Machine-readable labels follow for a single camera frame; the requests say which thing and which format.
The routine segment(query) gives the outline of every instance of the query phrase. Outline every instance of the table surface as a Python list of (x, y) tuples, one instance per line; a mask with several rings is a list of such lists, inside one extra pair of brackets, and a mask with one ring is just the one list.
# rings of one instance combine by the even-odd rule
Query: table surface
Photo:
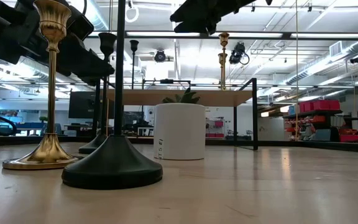
[[(86, 143), (63, 142), (78, 155)], [(62, 170), (5, 170), (2, 161), (37, 145), (0, 146), (0, 223), (350, 224), (358, 223), (358, 153), (302, 147), (206, 146), (205, 159), (153, 157), (163, 179), (124, 190), (62, 184)]]
[[(175, 99), (175, 95), (183, 95), (184, 90), (124, 90), (123, 105), (149, 105), (155, 106), (162, 103), (165, 97)], [(195, 90), (194, 97), (200, 96), (198, 102), (203, 106), (238, 106), (252, 98), (252, 91), (215, 91)], [(114, 100), (115, 90), (108, 90), (110, 100)]]

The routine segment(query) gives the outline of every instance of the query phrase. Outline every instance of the shelf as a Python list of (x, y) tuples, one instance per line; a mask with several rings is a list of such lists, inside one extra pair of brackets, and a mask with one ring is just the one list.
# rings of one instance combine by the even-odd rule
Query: shelf
[[(182, 96), (184, 92), (184, 90), (124, 90), (122, 104), (155, 106), (161, 104), (165, 97), (175, 99), (176, 94)], [(198, 104), (203, 106), (239, 106), (252, 98), (252, 91), (195, 90), (195, 92), (195, 97), (201, 97)], [(108, 98), (114, 100), (114, 97), (115, 90), (108, 90)]]
[[(335, 114), (339, 114), (339, 113), (342, 113), (342, 111), (341, 110), (316, 110), (316, 111), (298, 113), (298, 118), (309, 116), (309, 115), (335, 115)], [(296, 118), (296, 115), (293, 114), (293, 115), (283, 116), (283, 118)]]

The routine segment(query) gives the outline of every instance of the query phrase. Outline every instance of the gold candlestick holder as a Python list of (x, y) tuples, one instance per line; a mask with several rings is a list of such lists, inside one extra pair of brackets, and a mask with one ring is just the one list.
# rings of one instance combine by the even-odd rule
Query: gold candlestick holder
[[(225, 70), (223, 68), (224, 64), (225, 64), (225, 61), (226, 61), (226, 58), (227, 58), (227, 54), (225, 53), (224, 54), (224, 57), (223, 57), (223, 53), (220, 53), (218, 54), (219, 56), (219, 63), (221, 64), (221, 76), (222, 76), (222, 80), (225, 80), (226, 79), (226, 76), (225, 76)], [(224, 82), (224, 84), (222, 85), (222, 82), (221, 82), (221, 89), (224, 88), (224, 90), (226, 89), (226, 82)]]
[(53, 0), (36, 0), (34, 7), (40, 14), (40, 31), (48, 40), (49, 81), (48, 81), (48, 126), (47, 133), (38, 147), (30, 154), (19, 159), (4, 161), (2, 167), (15, 170), (58, 169), (75, 162), (74, 157), (60, 146), (55, 133), (55, 85), (56, 56), (58, 43), (66, 36), (66, 23), (71, 11), (65, 5)]
[(226, 90), (226, 45), (229, 40), (229, 34), (227, 32), (223, 32), (219, 34), (219, 39), (221, 41), (222, 55), (225, 55), (224, 60), (222, 59), (221, 63), (221, 90)]

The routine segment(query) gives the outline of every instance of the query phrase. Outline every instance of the computer monitor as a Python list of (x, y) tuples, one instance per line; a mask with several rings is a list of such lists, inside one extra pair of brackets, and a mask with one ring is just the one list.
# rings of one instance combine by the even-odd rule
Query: computer monitor
[[(70, 105), (68, 109), (69, 118), (93, 118), (95, 92), (73, 91), (70, 94)], [(109, 100), (109, 119), (114, 119), (114, 102)]]

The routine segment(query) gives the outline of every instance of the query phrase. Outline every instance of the security camera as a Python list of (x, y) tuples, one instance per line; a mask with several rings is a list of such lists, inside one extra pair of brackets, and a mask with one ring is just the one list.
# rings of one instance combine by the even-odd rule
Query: security camera
[(166, 59), (166, 55), (163, 50), (158, 50), (157, 53), (154, 56), (154, 60), (156, 62), (164, 62)]

